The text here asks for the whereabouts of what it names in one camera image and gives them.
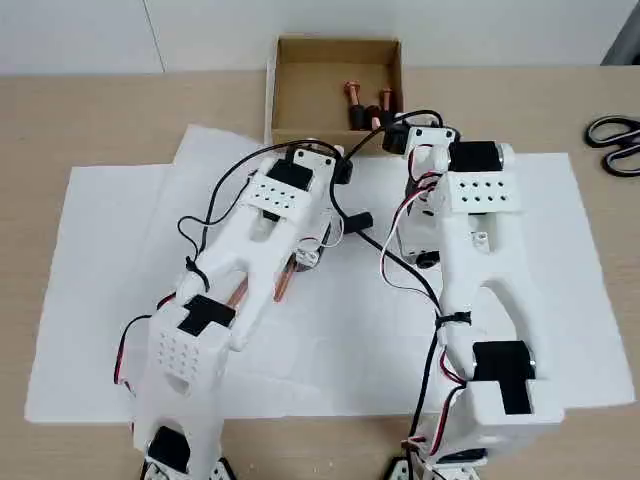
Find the white paper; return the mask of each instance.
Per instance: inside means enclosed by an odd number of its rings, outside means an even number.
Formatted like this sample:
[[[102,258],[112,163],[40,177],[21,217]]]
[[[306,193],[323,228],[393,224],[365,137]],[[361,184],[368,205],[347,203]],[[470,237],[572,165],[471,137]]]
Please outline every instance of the white paper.
[[[125,305],[151,308],[173,289],[183,271],[184,257],[192,254],[177,233],[177,219],[184,214],[203,216],[215,181],[231,163],[257,147],[233,136],[236,146],[228,148],[224,136],[195,127],[187,132],[176,165],[164,183],[147,240],[139,249],[136,268],[126,281],[131,298]],[[214,217],[225,210],[246,173],[258,163],[256,159],[231,177]],[[519,165],[521,193],[528,209],[525,235],[531,240],[528,249],[534,277],[550,307],[559,394],[567,407],[631,402],[634,391],[628,364],[568,158],[564,154],[520,155]],[[553,181],[548,181],[549,171],[554,172]],[[360,159],[352,184],[337,187],[340,203],[351,213],[371,211],[376,220],[371,233],[382,238],[402,200],[405,174],[399,158]],[[544,185],[544,195],[540,185]],[[200,230],[195,225],[189,227],[199,241]],[[211,230],[210,242],[215,231]],[[433,331],[433,308],[420,296],[386,286],[379,278],[377,259],[375,250],[349,236],[325,253],[318,268],[294,276],[284,302],[264,316],[247,348],[230,356],[222,406],[227,417],[412,411]],[[413,282],[393,265],[390,270],[397,281]],[[437,269],[427,277],[439,289]],[[125,316],[139,313],[144,312],[131,310]],[[502,326],[500,314],[490,296],[479,295],[474,321]],[[128,339],[125,370],[142,358],[139,350],[144,330],[141,325]],[[110,335],[116,342],[119,332],[115,329]],[[510,333],[509,327],[496,330],[501,338]],[[108,384],[112,366],[113,358],[109,358],[108,368],[100,369],[109,370],[106,377],[85,375],[87,389],[97,391],[98,385]],[[127,371],[135,376],[135,371]],[[450,388],[438,373],[432,379],[427,410],[437,410]],[[69,394],[65,401],[72,405],[75,399]],[[50,406],[39,418],[129,420],[126,402],[106,405],[99,395],[94,395],[92,402],[91,414],[72,408],[52,414],[56,409]]]
[[[112,384],[116,332],[132,309],[122,290],[169,165],[71,171],[45,295],[25,418],[122,422],[130,399]]]

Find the red wire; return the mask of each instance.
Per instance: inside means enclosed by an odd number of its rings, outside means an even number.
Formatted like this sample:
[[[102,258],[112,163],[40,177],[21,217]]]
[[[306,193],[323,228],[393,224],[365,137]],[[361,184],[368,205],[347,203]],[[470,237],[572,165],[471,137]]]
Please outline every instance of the red wire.
[[[409,169],[409,178],[414,182],[417,181],[417,180],[415,178],[413,178],[413,152],[418,147],[433,147],[433,145],[430,144],[430,143],[421,143],[420,145],[416,145],[415,147],[413,147],[411,149],[411,151],[409,152],[409,159],[407,161],[407,168]]]
[[[176,298],[176,292],[172,292],[166,297],[162,298],[158,302],[158,305],[156,306],[156,310],[160,310],[165,303],[167,303],[170,300],[173,300],[174,298]],[[127,338],[127,332],[129,331],[129,328],[131,327],[131,325],[133,325],[135,322],[143,318],[151,318],[151,315],[140,315],[139,317],[136,317],[133,320],[131,320],[127,324],[127,326],[124,328],[122,332],[122,336],[120,337],[120,344],[118,345],[118,353],[116,354],[116,364],[113,368],[113,383],[116,385],[120,385],[122,383],[122,385],[127,387],[127,390],[129,390],[131,393],[133,393],[133,390],[131,389],[131,385],[129,384],[129,382],[126,380],[123,380],[122,382],[120,381],[120,367],[122,366],[122,356],[124,355],[124,344]]]
[[[456,392],[463,390],[465,387],[463,385],[458,385],[454,387],[447,395],[447,399],[444,401],[444,406],[442,407],[442,414],[440,415],[440,422],[438,423],[438,430],[436,431],[436,435],[433,441],[433,447],[429,452],[429,456],[434,455],[438,449],[440,448],[440,443],[442,443],[442,435],[444,434],[444,427],[447,423],[447,418],[449,417],[449,408],[451,408],[451,400],[453,400],[453,396]]]
[[[442,351],[442,355],[440,355],[440,369],[442,370],[442,373],[444,373],[444,376],[447,377],[452,382],[459,383],[460,385],[464,384],[465,380],[463,378],[461,378],[458,374],[456,374],[455,372],[452,372],[447,368],[447,365],[445,364],[446,355],[447,355],[447,350],[445,349]]]
[[[166,297],[164,297],[162,300],[158,302],[158,305],[156,306],[156,310],[160,310],[165,303],[167,303],[170,300],[173,300],[174,298],[176,298],[176,292],[170,293],[169,295],[167,295]]]

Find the wire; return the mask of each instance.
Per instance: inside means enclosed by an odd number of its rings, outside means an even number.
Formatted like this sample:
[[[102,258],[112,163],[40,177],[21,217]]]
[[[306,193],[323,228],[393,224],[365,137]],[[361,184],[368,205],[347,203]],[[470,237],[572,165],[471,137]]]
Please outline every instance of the wire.
[[[447,398],[444,401],[444,405],[442,407],[442,413],[440,414],[440,420],[438,421],[438,428],[436,430],[436,434],[433,437],[433,443],[431,444],[429,456],[435,455],[440,449],[442,437],[444,435],[444,428],[447,424],[447,418],[449,417],[449,410],[451,409],[451,402],[453,401],[453,397],[457,392],[464,390],[465,388],[466,383],[458,385],[457,387],[452,388],[449,392],[449,395],[447,395]]]
[[[238,162],[236,162],[231,168],[229,168],[223,175],[222,177],[220,177],[220,180],[218,180],[218,183],[216,183],[213,192],[211,193],[211,198],[209,200],[209,207],[207,208],[207,215],[205,216],[204,220],[200,220],[201,225],[203,226],[202,229],[202,238],[200,240],[200,247],[196,247],[198,254],[202,253],[204,251],[205,248],[207,248],[207,232],[210,226],[212,226],[213,224],[211,224],[211,217],[213,215],[213,207],[215,205],[216,202],[216,198],[218,196],[218,192],[220,190],[220,187],[222,187],[222,184],[227,180],[227,178],[229,178],[231,176],[231,174],[233,174],[233,172],[235,172],[238,168],[240,168],[242,165],[244,165],[245,163],[247,163],[249,160],[251,160],[252,158],[255,158],[259,155],[262,155],[264,153],[267,152],[272,152],[274,150],[279,150],[281,148],[285,148],[285,147],[294,147],[296,145],[318,145],[320,147],[324,147],[328,150],[330,150],[333,154],[334,157],[336,158],[336,161],[340,161],[342,159],[342,154],[340,153],[340,151],[333,145],[327,143],[327,142],[323,142],[322,140],[315,140],[315,139],[308,139],[308,140],[292,140],[290,142],[283,142],[283,143],[277,143],[275,145],[270,145],[268,147],[265,148],[261,148],[260,150],[256,150],[253,153],[250,153],[249,155],[241,158]],[[191,241],[191,243],[195,246],[195,242],[191,239],[188,239]]]
[[[447,377],[452,382],[455,382],[459,385],[463,385],[466,382],[466,380],[460,377],[457,373],[447,368],[447,365],[445,364],[446,356],[447,356],[447,349],[444,348],[442,350],[442,354],[440,355],[440,370],[442,370],[442,373],[444,373],[444,376]]]
[[[397,116],[394,119],[393,123],[405,120],[410,117],[415,117],[418,115],[431,115],[437,119],[438,127],[443,126],[442,116],[435,110],[416,110],[414,112],[405,113],[403,115]],[[364,145],[366,145],[367,142],[371,141],[371,139],[374,138],[377,134],[379,134],[382,131],[385,131],[388,126],[389,124],[385,124],[381,127],[378,127],[374,131],[372,131],[370,134],[368,134],[366,137],[364,137],[355,147],[353,147],[349,151],[349,153],[347,153],[344,156],[344,158],[341,161],[342,163],[341,166],[347,165],[347,162],[351,159],[351,157],[353,157],[358,151],[360,151],[360,149]],[[335,209],[335,211],[338,212],[338,214],[343,218],[343,220],[346,221],[348,219],[348,216],[345,213],[345,211],[340,207],[340,205],[338,204],[338,201],[336,200],[335,186],[336,186],[336,179],[339,171],[340,171],[340,168],[336,166],[336,169],[333,172],[333,176],[331,177],[331,182],[329,182],[329,199],[331,200],[331,205],[333,205],[333,208]],[[365,242],[367,242],[369,245],[377,249],[378,251],[382,251],[382,245],[380,245],[380,243],[375,241],[373,238],[371,238],[362,230],[356,230],[354,233],[358,235],[361,239],[363,239]],[[422,275],[420,275],[420,273],[418,273],[415,269],[413,269],[408,263],[406,263],[400,257],[396,256],[395,254],[389,251],[385,253],[385,257],[390,258],[399,267],[404,269],[408,274],[412,275],[418,282],[420,282],[420,284],[424,287],[425,291],[427,292],[427,295],[429,296],[429,300],[431,300],[431,302],[433,302],[433,304],[435,305],[436,311],[440,311],[440,302],[438,301],[438,296],[434,292],[429,282]]]
[[[431,344],[429,345],[429,351],[427,352],[427,359],[424,363],[424,371],[422,373],[422,383],[420,385],[420,393],[418,394],[418,404],[413,413],[413,420],[411,421],[411,427],[409,428],[409,437],[413,437],[418,428],[418,422],[420,421],[420,414],[422,413],[422,406],[424,405],[424,397],[427,393],[427,386],[429,385],[429,375],[431,372],[431,364],[433,363],[433,357],[436,353],[436,345],[438,344],[438,328],[433,332],[431,338]],[[407,450],[407,464],[409,471],[409,480],[413,480],[413,467],[411,466],[411,452]]]
[[[434,473],[440,480],[447,480],[447,477],[442,475],[439,471],[434,470],[433,468],[429,469],[431,473]]]
[[[116,354],[116,364],[113,368],[113,383],[114,385],[125,385],[129,391],[131,391],[131,386],[126,380],[120,379],[120,365],[122,364],[122,355],[124,353],[124,342],[127,338],[127,332],[131,328],[131,326],[136,323],[138,320],[142,320],[144,318],[151,318],[151,315],[140,315],[127,323],[127,326],[124,327],[122,331],[122,335],[120,336],[120,343],[118,344],[118,353]]]
[[[184,222],[185,220],[191,220],[193,222],[199,223],[200,225],[204,226],[205,228],[208,227],[212,227],[214,225],[217,225],[218,223],[222,222],[225,218],[227,218],[227,216],[231,213],[231,211],[233,210],[233,207],[236,206],[236,204],[238,203],[238,200],[240,200],[240,197],[242,196],[242,194],[244,193],[244,191],[247,189],[247,187],[249,186],[249,183],[251,182],[251,175],[249,175],[247,177],[247,182],[244,184],[244,186],[240,189],[240,191],[236,194],[236,197],[234,198],[233,202],[231,202],[231,205],[229,205],[229,207],[227,208],[227,210],[222,214],[222,216],[220,216],[220,218],[218,218],[217,220],[214,220],[213,222],[211,221],[211,219],[209,218],[208,221],[206,220],[202,220],[200,218],[194,217],[192,215],[185,215],[183,217],[181,217],[178,220],[178,232],[180,233],[180,235],[182,235],[184,238],[186,238],[189,243],[191,243],[191,245],[194,248],[194,258],[193,261],[195,262],[196,259],[198,258],[198,256],[200,255],[201,250],[199,249],[198,245],[196,244],[195,240],[193,238],[191,238],[189,235],[187,235],[184,230],[182,230],[182,222]]]
[[[431,298],[429,297],[428,292],[425,292],[424,290],[420,290],[420,289],[413,288],[413,287],[405,287],[405,286],[398,285],[398,284],[395,284],[395,283],[391,282],[391,280],[389,280],[389,278],[387,277],[387,274],[385,272],[385,256],[386,256],[386,253],[387,253],[387,249],[389,248],[389,244],[391,243],[391,240],[395,236],[395,233],[396,233],[396,231],[398,229],[398,225],[400,223],[400,219],[402,218],[402,214],[409,208],[409,206],[422,193],[424,193],[427,190],[428,189],[426,189],[426,188],[425,189],[416,190],[411,195],[409,195],[407,198],[405,198],[405,200],[400,204],[400,206],[396,210],[396,213],[394,214],[393,220],[392,220],[392,223],[391,223],[391,228],[389,230],[389,235],[387,236],[387,239],[386,239],[385,243],[383,244],[382,249],[380,250],[380,275],[382,276],[382,279],[385,281],[385,283],[387,283],[391,287],[398,288],[400,290],[407,290],[407,291],[420,293],[421,295],[425,295],[429,300],[431,300]]]
[[[345,161],[350,160],[351,157],[353,157],[356,153],[358,153],[362,149],[362,147],[364,147],[367,143],[369,143],[371,141],[371,139],[373,137],[378,135],[380,132],[385,131],[389,127],[389,125],[393,125],[394,123],[398,123],[398,122],[400,122],[402,120],[406,120],[407,118],[417,117],[419,115],[431,115],[432,117],[436,118],[436,120],[437,120],[437,125],[436,126],[438,128],[442,128],[444,126],[444,121],[442,120],[442,115],[440,115],[435,110],[428,110],[428,109],[414,110],[413,112],[408,112],[408,113],[404,113],[402,115],[398,115],[397,117],[395,117],[393,119],[393,123],[385,124],[385,125],[382,125],[382,126],[376,128],[369,135],[367,135],[362,140],[360,140],[360,143],[358,143],[355,147],[353,147],[349,151],[349,153],[347,153],[345,155],[344,160]]]
[[[413,155],[414,155],[414,152],[416,151],[416,148],[418,147],[433,147],[433,145],[430,143],[421,143],[420,145],[416,145],[415,147],[413,147],[409,152],[409,158],[407,160],[407,169],[409,170],[409,178],[413,182],[416,181],[415,177],[413,176],[413,161],[414,161]]]
[[[340,234],[338,235],[338,238],[334,240],[333,243],[331,244],[323,243],[322,240],[319,240],[316,237],[304,237],[304,238],[301,238],[298,243],[300,244],[308,240],[314,240],[319,247],[325,247],[325,248],[337,247],[338,245],[340,245],[340,242],[344,238],[344,218],[342,218],[340,215],[338,215],[338,222],[340,223]]]

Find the black wire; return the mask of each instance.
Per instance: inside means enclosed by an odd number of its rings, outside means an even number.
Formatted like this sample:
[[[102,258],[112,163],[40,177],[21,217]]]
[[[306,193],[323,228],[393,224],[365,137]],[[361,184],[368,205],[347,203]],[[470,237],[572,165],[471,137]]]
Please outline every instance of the black wire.
[[[444,475],[442,475],[439,471],[433,470],[433,469],[431,471],[435,473],[438,476],[438,478],[440,478],[441,480],[447,480],[447,478]]]
[[[424,405],[424,399],[427,394],[427,386],[429,385],[429,376],[431,375],[431,365],[433,364],[433,357],[436,354],[436,346],[438,344],[438,330],[436,329],[433,332],[433,337],[431,338],[431,345],[429,345],[429,351],[427,352],[427,359],[424,363],[424,371],[422,373],[422,383],[420,385],[420,393],[418,394],[418,403],[416,405],[416,409],[413,412],[413,419],[411,420],[411,427],[409,428],[409,437],[412,437],[416,433],[416,429],[418,428],[418,422],[420,421],[420,414],[422,413],[422,407]],[[411,450],[407,449],[407,464],[409,471],[409,480],[413,480],[413,467],[411,464]]]
[[[431,115],[431,116],[433,116],[433,117],[435,117],[437,119],[437,121],[438,121],[437,122],[438,123],[437,127],[438,128],[442,128],[444,126],[444,121],[442,120],[442,115],[440,115],[435,110],[428,110],[428,109],[414,110],[413,112],[408,112],[408,113],[404,113],[402,115],[398,115],[397,117],[395,117],[393,119],[393,123],[398,123],[398,122],[400,122],[402,120],[406,120],[407,118],[417,117],[418,115]],[[380,127],[378,127],[375,130],[373,130],[369,135],[364,137],[360,141],[360,143],[358,143],[355,147],[353,147],[349,151],[349,153],[347,153],[344,156],[344,161],[346,162],[347,160],[351,159],[351,157],[353,157],[356,153],[358,153],[360,151],[360,149],[362,147],[364,147],[367,143],[369,143],[373,137],[378,135],[380,132],[384,132],[387,129],[388,126],[389,126],[388,124],[387,125],[381,125]]]
[[[259,156],[259,155],[262,155],[263,153],[271,152],[273,150],[278,150],[280,148],[285,148],[285,147],[293,147],[293,146],[296,146],[296,145],[309,145],[309,144],[318,145],[320,147],[324,147],[324,148],[327,148],[327,149],[331,150],[331,152],[333,152],[333,154],[334,154],[334,156],[336,158],[336,161],[340,161],[342,159],[342,154],[340,153],[340,151],[335,146],[333,146],[333,145],[331,145],[331,144],[329,144],[327,142],[323,142],[322,140],[315,140],[315,139],[292,140],[290,142],[277,143],[275,145],[270,145],[270,146],[262,148],[260,150],[256,150],[255,152],[250,153],[246,157],[240,159],[235,165],[233,165],[229,170],[227,170],[224,173],[224,175],[222,175],[222,177],[220,177],[220,180],[218,180],[218,183],[216,184],[216,186],[213,189],[213,192],[211,193],[211,199],[209,200],[209,207],[207,209],[207,215],[206,215],[206,217],[205,217],[205,219],[204,219],[204,221],[202,223],[204,228],[202,229],[202,238],[200,240],[200,248],[198,249],[198,253],[202,253],[204,251],[204,249],[207,248],[207,231],[208,231],[208,228],[211,226],[211,225],[209,225],[209,223],[211,222],[211,216],[213,215],[213,206],[215,204],[216,197],[218,196],[218,191],[220,190],[220,187],[222,187],[222,184],[225,182],[225,180],[227,178],[229,178],[233,172],[235,172],[238,168],[240,168],[242,165],[247,163],[252,158],[255,158],[255,157]]]
[[[116,355],[116,364],[113,367],[113,383],[115,383],[116,385],[118,384],[118,375],[120,373],[119,367],[122,363],[122,353],[124,352],[124,342],[127,338],[127,332],[129,331],[129,329],[134,323],[136,323],[138,320],[142,320],[143,318],[151,318],[151,315],[137,316],[136,318],[131,320],[129,323],[127,323],[127,326],[124,327],[124,330],[122,331],[122,335],[120,336],[120,343],[118,344],[118,354]]]
[[[439,127],[442,127],[442,125],[443,125],[442,116],[438,112],[436,112],[434,110],[416,110],[416,111],[413,111],[413,112],[408,112],[408,113],[405,113],[403,115],[397,116],[394,119],[394,123],[402,121],[402,120],[405,120],[405,119],[410,118],[410,117],[415,117],[415,116],[418,116],[418,115],[432,115],[432,116],[436,117],[436,119],[438,120],[438,126]],[[342,166],[344,166],[344,164],[346,164],[346,162],[349,159],[351,159],[351,157],[353,157],[353,155],[356,152],[358,152],[373,137],[375,137],[380,132],[384,131],[387,128],[387,126],[388,125],[383,125],[381,127],[378,127],[374,131],[372,131],[369,135],[364,137],[360,141],[360,143],[358,143],[355,147],[353,147],[349,151],[349,153],[347,153],[345,155],[344,159],[342,160],[342,163],[343,163]],[[331,205],[333,206],[335,211],[338,212],[338,215],[340,215],[344,221],[347,221],[348,220],[348,216],[344,212],[344,210],[342,210],[340,205],[338,205],[338,201],[336,200],[336,195],[335,195],[336,179],[337,179],[337,174],[339,173],[339,171],[340,171],[339,167],[336,167],[336,169],[333,171],[333,176],[331,177],[331,182],[329,183],[329,198],[331,200]],[[376,248],[378,251],[380,251],[380,252],[382,251],[382,245],[380,245],[377,241],[375,241],[369,235],[364,233],[362,230],[356,230],[354,233],[356,233],[360,238],[362,238],[365,242],[367,242],[372,247]],[[398,257],[395,254],[391,253],[389,250],[385,251],[385,257],[388,257],[391,260],[393,260],[397,265],[402,267],[407,273],[412,275],[418,282],[420,282],[420,284],[426,290],[427,295],[429,296],[429,299],[431,300],[431,302],[433,302],[433,304],[436,306],[436,309],[438,311],[440,311],[440,302],[438,301],[438,296],[433,291],[433,288],[431,288],[431,285],[429,284],[429,282],[422,275],[420,275],[420,273],[418,273],[414,268],[412,268],[408,263],[406,263],[400,257]]]
[[[242,193],[247,189],[250,182],[251,182],[251,176],[247,177],[247,183],[245,183],[244,186],[240,189],[240,191],[236,194],[236,198],[233,200],[233,202],[231,202],[231,205],[229,205],[229,208],[227,208],[227,210],[222,214],[220,218],[214,220],[213,222],[211,221],[207,222],[200,218],[194,217],[192,215],[185,215],[181,217],[180,220],[178,220],[178,232],[180,233],[180,235],[186,238],[189,241],[189,243],[191,243],[191,245],[193,245],[193,248],[195,250],[193,261],[195,261],[200,255],[200,250],[198,249],[198,245],[196,244],[195,240],[191,238],[189,235],[187,235],[184,232],[184,230],[182,230],[182,222],[184,222],[185,220],[191,220],[193,222],[199,223],[200,225],[203,225],[206,227],[213,227],[214,225],[217,225],[218,223],[222,222],[225,218],[227,218],[227,216],[231,213],[231,210],[233,210],[233,207],[236,206],[236,203],[238,203],[238,200],[240,200]]]

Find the white wire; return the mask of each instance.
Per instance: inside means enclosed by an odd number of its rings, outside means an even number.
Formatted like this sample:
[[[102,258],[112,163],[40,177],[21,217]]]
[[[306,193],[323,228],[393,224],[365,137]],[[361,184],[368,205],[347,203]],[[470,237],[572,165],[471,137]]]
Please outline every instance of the white wire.
[[[380,275],[382,276],[382,279],[385,281],[387,285],[393,288],[398,288],[400,290],[407,290],[410,292],[419,293],[421,295],[424,295],[429,299],[429,301],[431,301],[431,297],[429,297],[429,294],[424,290],[420,290],[419,288],[405,287],[403,285],[395,284],[387,278],[387,275],[385,273],[385,253],[389,248],[389,244],[391,243],[391,240],[395,236],[396,231],[398,230],[398,224],[400,223],[400,219],[402,218],[403,213],[407,211],[407,208],[409,208],[409,205],[411,205],[420,195],[425,193],[425,191],[426,191],[425,189],[420,189],[412,193],[400,204],[400,207],[396,211],[393,224],[391,225],[391,229],[389,230],[389,235],[387,236],[387,240],[382,245],[382,250],[380,251]]]
[[[300,240],[299,243],[306,242],[308,240],[313,240],[318,244],[319,247],[325,247],[325,248],[337,247],[338,245],[340,245],[340,242],[342,242],[342,239],[344,238],[344,218],[342,218],[341,215],[338,215],[338,222],[340,223],[340,235],[338,235],[338,238],[333,243],[322,243],[322,241],[320,241],[315,237],[303,238],[302,240]]]

